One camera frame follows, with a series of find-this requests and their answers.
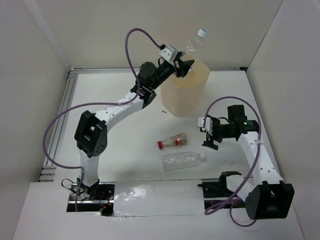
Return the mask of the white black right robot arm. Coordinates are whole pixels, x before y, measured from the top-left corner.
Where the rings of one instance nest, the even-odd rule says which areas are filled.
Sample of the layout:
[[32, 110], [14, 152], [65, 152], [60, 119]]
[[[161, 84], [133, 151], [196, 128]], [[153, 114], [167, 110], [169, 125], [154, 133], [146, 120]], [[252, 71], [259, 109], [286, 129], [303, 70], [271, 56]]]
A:
[[206, 134], [203, 146], [218, 150], [224, 139], [235, 139], [249, 164], [249, 176], [225, 171], [219, 177], [218, 190], [223, 196], [240, 198], [251, 220], [284, 219], [287, 217], [295, 190], [276, 170], [260, 136], [260, 124], [249, 120], [243, 105], [227, 108], [228, 122], [212, 116], [200, 117], [198, 128]]

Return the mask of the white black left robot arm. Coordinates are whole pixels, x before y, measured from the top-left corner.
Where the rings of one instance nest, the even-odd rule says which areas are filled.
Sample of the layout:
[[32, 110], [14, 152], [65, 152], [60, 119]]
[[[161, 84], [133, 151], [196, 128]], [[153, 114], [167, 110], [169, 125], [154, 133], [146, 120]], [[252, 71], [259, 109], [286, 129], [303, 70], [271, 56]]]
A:
[[194, 62], [184, 60], [181, 51], [173, 62], [164, 60], [159, 66], [145, 62], [137, 75], [139, 81], [115, 106], [81, 114], [74, 139], [80, 153], [78, 190], [86, 199], [92, 200], [99, 193], [99, 158], [107, 148], [108, 132], [126, 117], [147, 107], [157, 95], [155, 90], [171, 75], [185, 77]]

